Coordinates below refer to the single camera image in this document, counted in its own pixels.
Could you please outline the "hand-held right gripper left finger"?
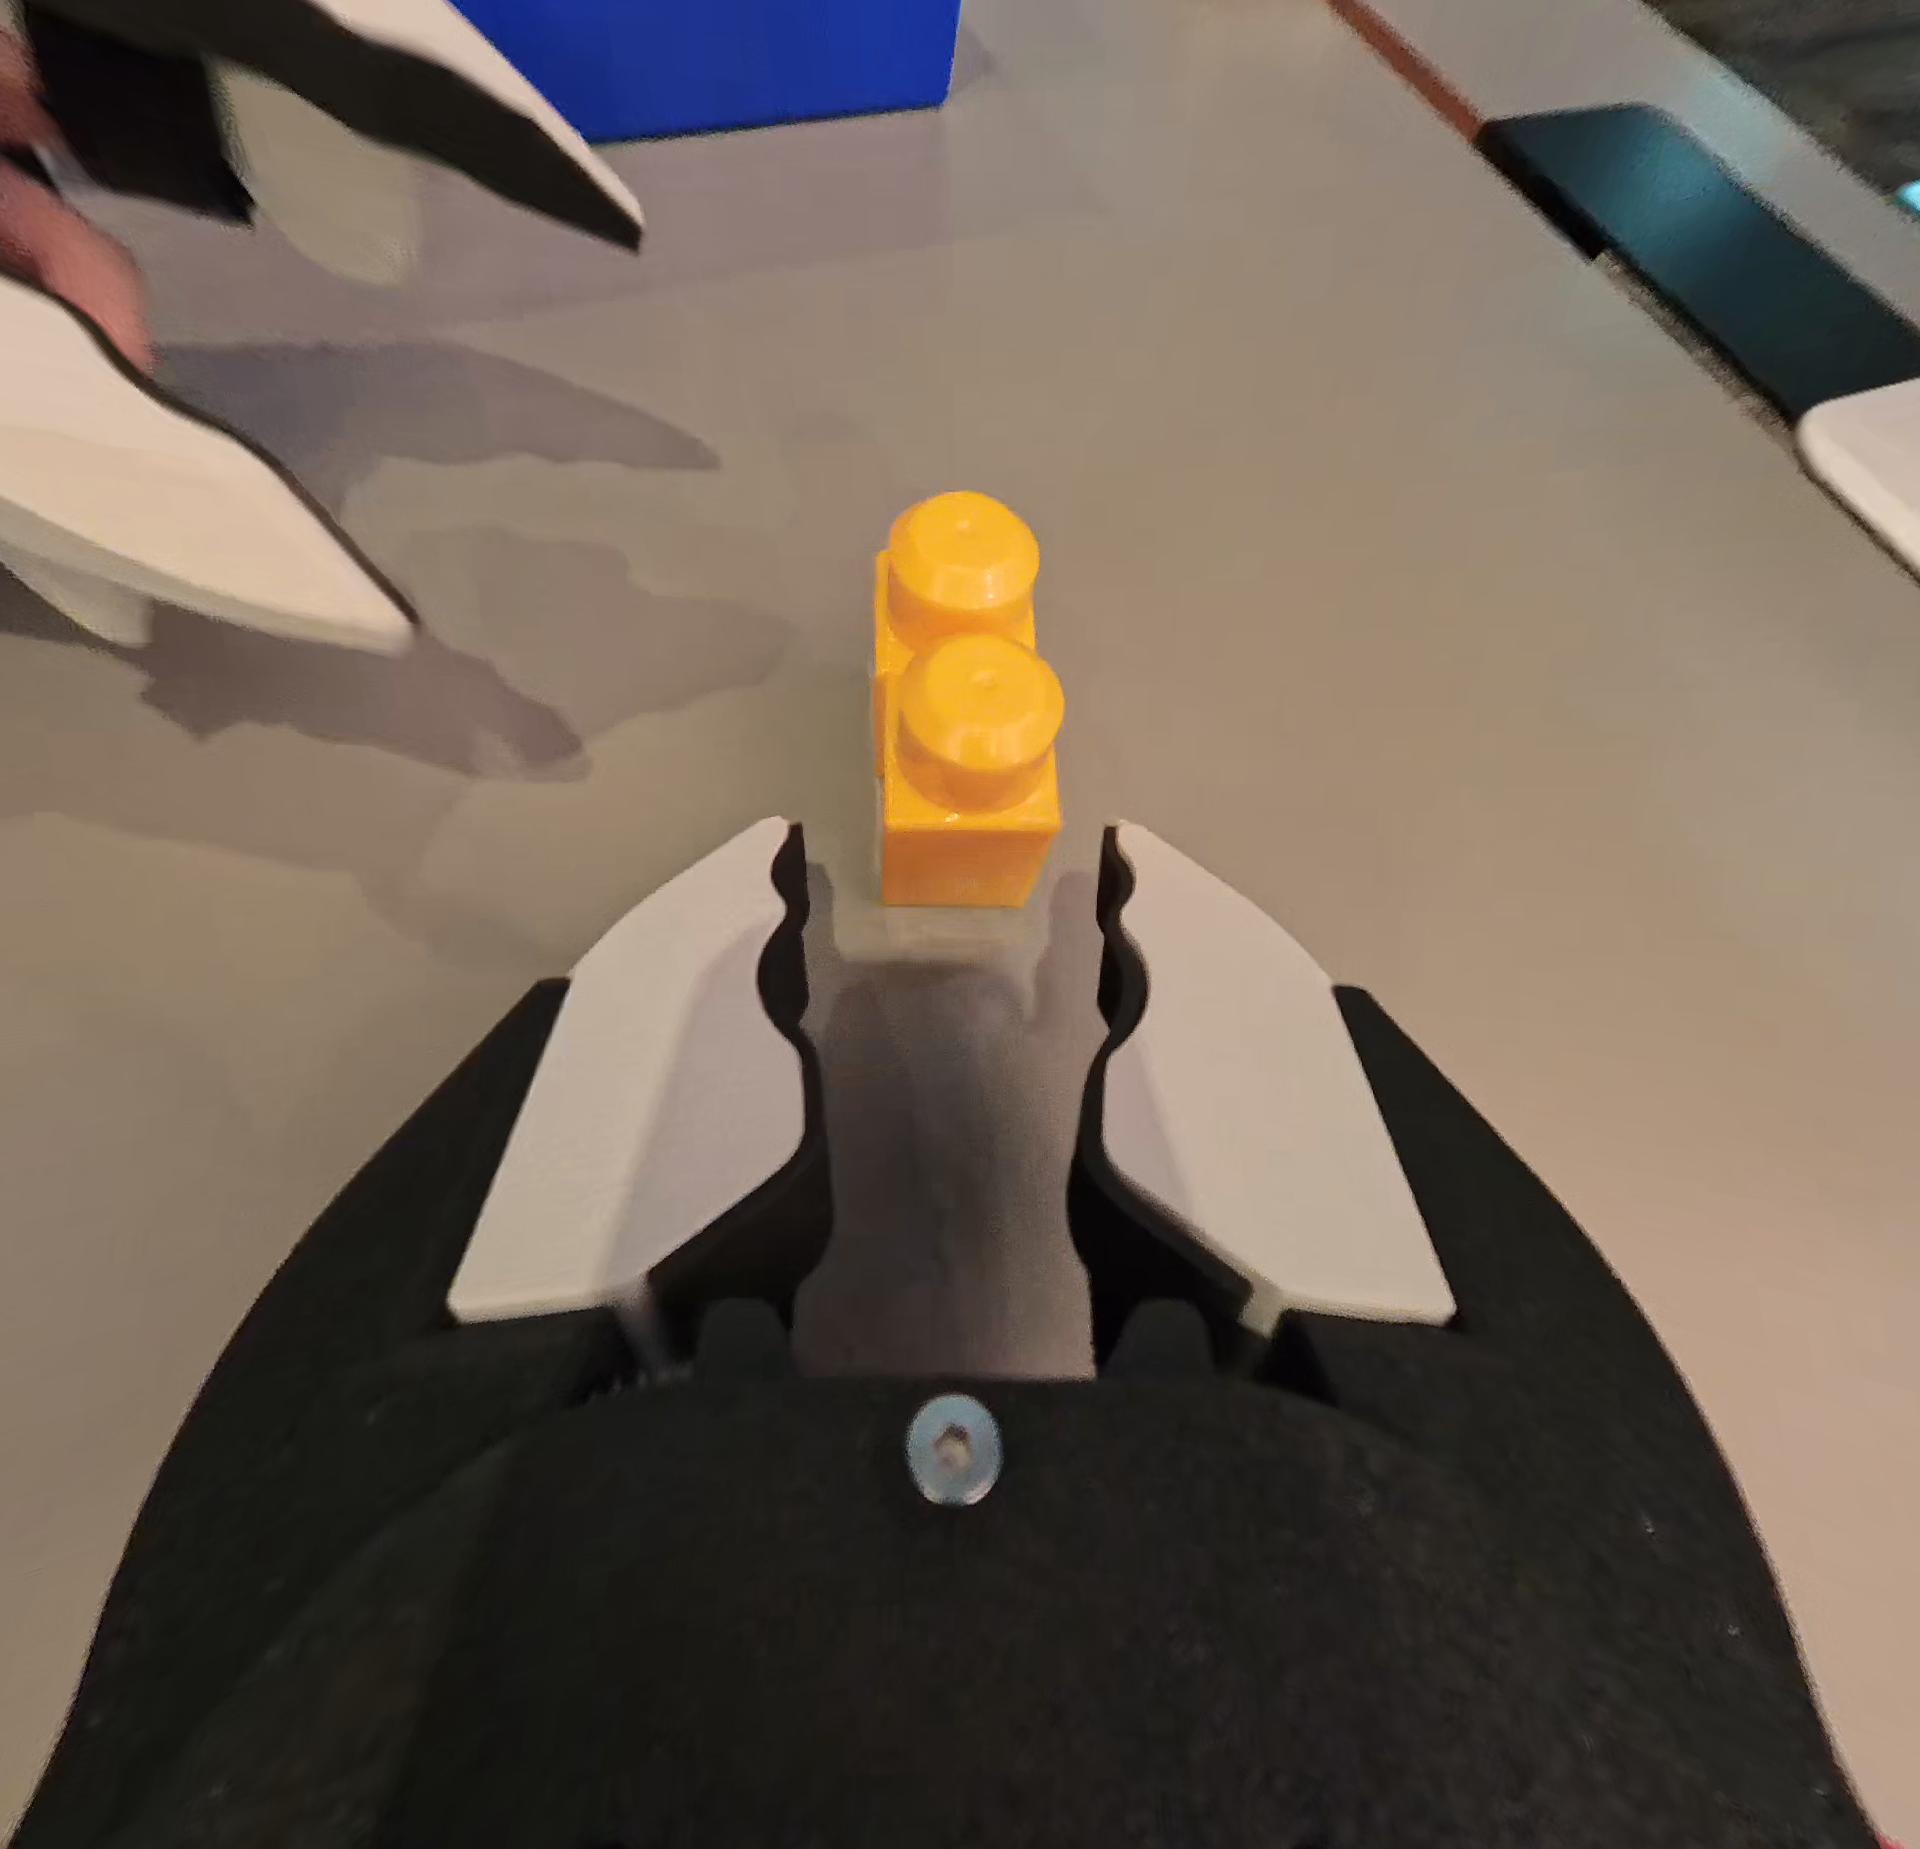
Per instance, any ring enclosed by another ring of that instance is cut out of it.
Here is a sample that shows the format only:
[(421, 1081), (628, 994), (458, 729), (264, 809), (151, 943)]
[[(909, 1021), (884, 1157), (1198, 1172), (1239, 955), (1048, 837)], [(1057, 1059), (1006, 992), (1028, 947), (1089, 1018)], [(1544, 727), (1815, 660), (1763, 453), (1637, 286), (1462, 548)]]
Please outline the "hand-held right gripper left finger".
[(699, 1329), (726, 1301), (793, 1323), (834, 1236), (804, 927), (804, 828), (763, 817), (589, 944), (453, 1275), (458, 1323)]

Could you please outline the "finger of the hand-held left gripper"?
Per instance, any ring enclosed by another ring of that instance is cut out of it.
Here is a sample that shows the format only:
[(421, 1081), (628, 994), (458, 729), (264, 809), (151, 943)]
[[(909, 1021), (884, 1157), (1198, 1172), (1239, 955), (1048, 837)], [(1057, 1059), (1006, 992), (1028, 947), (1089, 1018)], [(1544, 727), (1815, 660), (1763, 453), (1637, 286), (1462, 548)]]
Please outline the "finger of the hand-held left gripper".
[(4, 0), (4, 194), (60, 172), (402, 284), (417, 167), (637, 254), (642, 209), (449, 0)]
[(4, 277), (4, 575), (122, 650), (151, 644), (159, 609), (375, 654), (417, 630), (274, 457), (16, 277)]

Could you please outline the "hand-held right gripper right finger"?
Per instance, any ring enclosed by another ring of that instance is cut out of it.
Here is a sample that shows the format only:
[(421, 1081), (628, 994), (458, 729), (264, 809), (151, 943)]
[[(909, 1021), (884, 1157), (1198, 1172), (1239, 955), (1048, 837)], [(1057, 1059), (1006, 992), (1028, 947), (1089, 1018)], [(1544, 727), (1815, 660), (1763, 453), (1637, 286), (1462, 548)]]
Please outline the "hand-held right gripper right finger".
[(1138, 1301), (1447, 1329), (1453, 1285), (1327, 970), (1140, 824), (1104, 834), (1106, 1037), (1076, 1149), (1097, 1333)]

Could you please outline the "yellow mega block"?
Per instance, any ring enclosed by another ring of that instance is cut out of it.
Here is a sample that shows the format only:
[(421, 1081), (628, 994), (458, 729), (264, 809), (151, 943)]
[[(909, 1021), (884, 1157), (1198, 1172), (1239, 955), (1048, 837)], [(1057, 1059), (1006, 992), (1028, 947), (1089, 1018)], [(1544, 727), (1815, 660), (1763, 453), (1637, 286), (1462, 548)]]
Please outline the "yellow mega block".
[(1065, 697), (1037, 651), (1036, 531), (985, 492), (904, 509), (874, 570), (876, 890), (1021, 908), (1063, 827)]

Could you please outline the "person's left hand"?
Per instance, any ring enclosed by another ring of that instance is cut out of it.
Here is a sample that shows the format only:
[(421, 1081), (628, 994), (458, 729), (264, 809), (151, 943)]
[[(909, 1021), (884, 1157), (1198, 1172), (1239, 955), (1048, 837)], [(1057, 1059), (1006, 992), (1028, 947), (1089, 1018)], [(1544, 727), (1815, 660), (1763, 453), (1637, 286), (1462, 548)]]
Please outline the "person's left hand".
[(139, 371), (153, 371), (147, 286), (132, 254), (19, 167), (16, 152), (64, 147), (31, 58), (4, 37), (4, 266), (71, 301)]

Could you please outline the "white flat object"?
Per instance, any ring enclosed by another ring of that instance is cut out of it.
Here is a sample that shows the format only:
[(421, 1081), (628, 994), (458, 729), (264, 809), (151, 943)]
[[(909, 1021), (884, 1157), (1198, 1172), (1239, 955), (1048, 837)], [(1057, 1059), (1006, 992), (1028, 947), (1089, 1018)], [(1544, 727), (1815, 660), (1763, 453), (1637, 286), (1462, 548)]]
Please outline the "white flat object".
[(1817, 403), (1792, 440), (1809, 475), (1918, 578), (1918, 377)]

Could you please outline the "dark tablet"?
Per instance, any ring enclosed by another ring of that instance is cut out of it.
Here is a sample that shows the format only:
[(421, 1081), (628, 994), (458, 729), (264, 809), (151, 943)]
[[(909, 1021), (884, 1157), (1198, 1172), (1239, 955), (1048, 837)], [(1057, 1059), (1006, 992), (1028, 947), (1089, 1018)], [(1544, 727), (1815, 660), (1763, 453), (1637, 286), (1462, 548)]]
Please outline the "dark tablet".
[(1918, 379), (1918, 324), (1644, 104), (1493, 119), (1479, 152), (1588, 260), (1612, 257), (1785, 424)]

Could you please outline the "blue storage bin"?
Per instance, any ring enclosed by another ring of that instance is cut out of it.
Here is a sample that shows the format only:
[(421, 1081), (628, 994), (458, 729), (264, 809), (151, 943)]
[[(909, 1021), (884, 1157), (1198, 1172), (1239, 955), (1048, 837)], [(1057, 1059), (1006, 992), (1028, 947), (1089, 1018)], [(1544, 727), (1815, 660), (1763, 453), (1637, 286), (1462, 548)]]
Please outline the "blue storage bin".
[(965, 0), (449, 0), (589, 141), (937, 108)]

